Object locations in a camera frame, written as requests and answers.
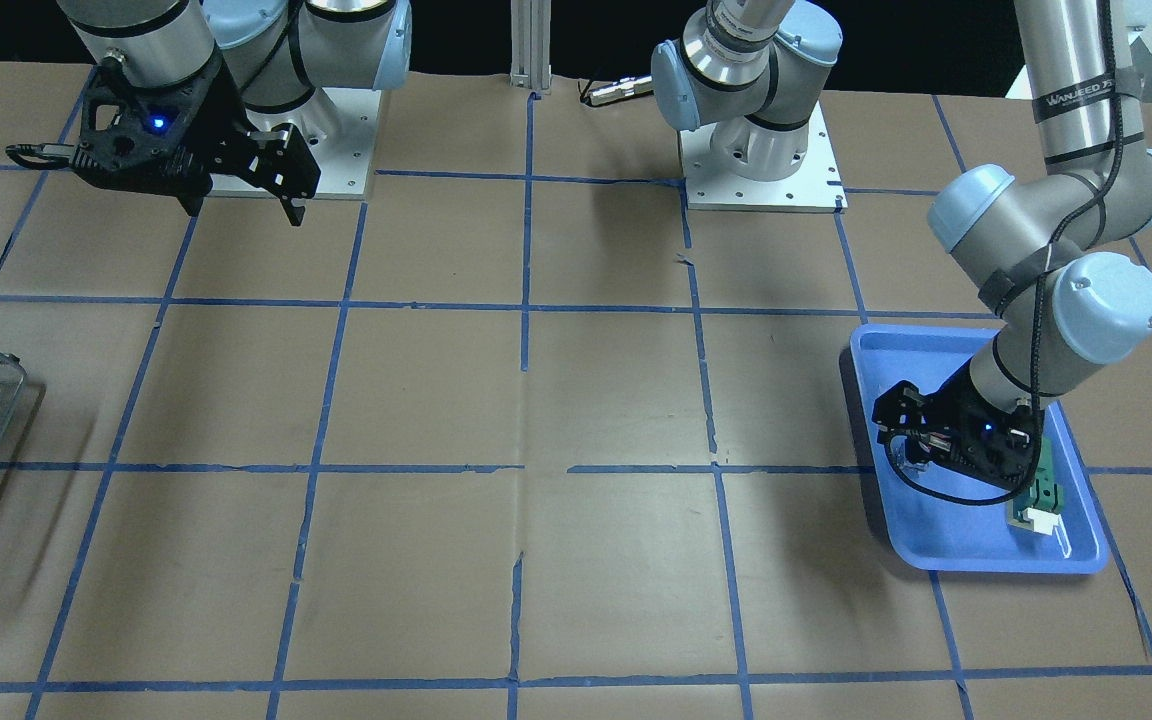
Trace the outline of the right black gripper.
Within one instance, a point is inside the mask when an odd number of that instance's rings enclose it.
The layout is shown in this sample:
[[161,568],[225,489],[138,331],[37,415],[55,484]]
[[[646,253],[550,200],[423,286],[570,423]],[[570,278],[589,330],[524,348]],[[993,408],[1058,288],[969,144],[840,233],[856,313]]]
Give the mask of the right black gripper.
[[262,131],[247,118],[223,56],[161,88],[132,86],[131,65],[106,55],[83,91],[69,168],[103,188],[174,197],[200,215],[214,176],[241,179],[275,199],[293,227],[305,223],[321,170],[291,123]]

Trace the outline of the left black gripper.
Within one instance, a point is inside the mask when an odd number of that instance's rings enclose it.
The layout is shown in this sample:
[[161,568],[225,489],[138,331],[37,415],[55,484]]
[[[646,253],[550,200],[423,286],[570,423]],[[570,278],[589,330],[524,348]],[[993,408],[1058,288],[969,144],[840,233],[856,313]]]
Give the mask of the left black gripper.
[[916,492],[933,488],[914,482],[905,467],[929,462],[1009,493],[1033,486],[1041,460],[1041,416],[1028,402],[1009,414],[990,404],[967,365],[931,395],[914,382],[896,382],[874,401],[872,420],[893,473]]

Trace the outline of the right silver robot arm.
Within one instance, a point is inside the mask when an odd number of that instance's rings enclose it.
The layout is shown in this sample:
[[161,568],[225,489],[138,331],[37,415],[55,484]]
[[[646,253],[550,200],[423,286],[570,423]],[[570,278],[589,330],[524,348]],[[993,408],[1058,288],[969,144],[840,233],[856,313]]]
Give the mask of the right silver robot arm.
[[77,141],[36,156],[82,181],[179,200],[367,194],[381,96],[410,69],[407,1],[63,1],[96,67]]

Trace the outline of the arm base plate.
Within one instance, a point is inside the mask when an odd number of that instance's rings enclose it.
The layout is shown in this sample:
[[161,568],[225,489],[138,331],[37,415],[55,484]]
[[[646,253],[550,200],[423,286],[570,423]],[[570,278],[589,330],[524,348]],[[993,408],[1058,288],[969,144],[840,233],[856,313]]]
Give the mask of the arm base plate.
[[817,104],[804,127],[772,131],[745,118],[679,132],[687,206],[703,211],[841,213],[849,209]]
[[384,92],[370,88],[316,88],[296,108],[247,106],[260,129],[289,122],[301,129],[320,168],[314,199],[364,200]]

